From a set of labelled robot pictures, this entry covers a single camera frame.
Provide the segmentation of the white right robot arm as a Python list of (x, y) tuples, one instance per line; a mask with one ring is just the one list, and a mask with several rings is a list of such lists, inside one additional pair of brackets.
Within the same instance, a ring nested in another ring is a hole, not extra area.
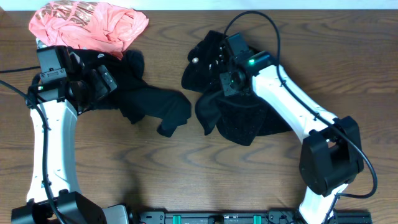
[(348, 184), (364, 169), (359, 126), (350, 116), (339, 119), (313, 101), (269, 53), (249, 47), (220, 47), (227, 71), (220, 75), (225, 93), (250, 89), (270, 105), (302, 143), (300, 175), (307, 189), (299, 206), (306, 223), (331, 220)]

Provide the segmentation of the black knit skirt with buttons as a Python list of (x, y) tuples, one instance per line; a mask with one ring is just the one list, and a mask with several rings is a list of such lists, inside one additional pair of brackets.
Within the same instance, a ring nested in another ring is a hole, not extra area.
[(220, 42), (223, 34), (210, 30), (205, 38), (188, 53), (189, 61), (182, 87), (199, 92), (195, 114), (206, 135), (215, 128), (229, 141), (250, 146), (257, 136), (291, 131), (292, 128), (252, 91), (225, 96), (220, 75), (227, 68), (220, 62)]

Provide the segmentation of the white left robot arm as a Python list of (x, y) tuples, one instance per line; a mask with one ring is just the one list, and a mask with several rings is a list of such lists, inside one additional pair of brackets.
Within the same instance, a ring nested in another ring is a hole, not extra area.
[(125, 205), (101, 208), (82, 195), (75, 165), (78, 115), (118, 87), (104, 65), (87, 70), (66, 46), (37, 50), (41, 72), (23, 94), (34, 125), (34, 168), (26, 205), (12, 223), (129, 223)]

